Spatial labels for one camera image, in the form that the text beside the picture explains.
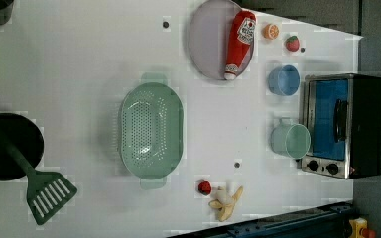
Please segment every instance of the spatula handle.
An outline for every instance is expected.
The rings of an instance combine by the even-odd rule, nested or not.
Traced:
[[[9,140],[7,135],[0,129],[0,145],[8,153],[8,155],[18,164],[18,166],[30,175],[35,169],[30,165],[29,161],[23,156],[18,148]]]

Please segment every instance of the toaster oven knob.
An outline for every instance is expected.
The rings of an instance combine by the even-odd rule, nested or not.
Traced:
[[[308,163],[308,167],[309,169],[311,169],[312,171],[316,171],[318,168],[319,168],[319,163],[317,161],[310,161]]]
[[[338,171],[339,171],[338,165],[336,165],[336,164],[330,164],[326,168],[330,172],[331,175],[338,174]]]

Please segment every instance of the toaster oven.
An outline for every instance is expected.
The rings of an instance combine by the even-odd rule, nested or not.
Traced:
[[[381,77],[307,76],[302,121],[312,137],[303,171],[340,179],[381,175]]]

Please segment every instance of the black frying pan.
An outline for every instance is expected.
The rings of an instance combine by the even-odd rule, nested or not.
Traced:
[[[45,143],[39,128],[29,119],[13,114],[0,113],[0,129],[35,168],[42,158]],[[23,177],[25,173],[0,147],[0,180]]]

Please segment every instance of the plate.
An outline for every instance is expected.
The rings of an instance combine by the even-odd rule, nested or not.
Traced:
[[[190,57],[195,67],[212,79],[224,79],[228,38],[234,17],[242,10],[229,0],[209,0],[193,14],[190,22]],[[253,43],[237,72],[240,75],[253,55]]]

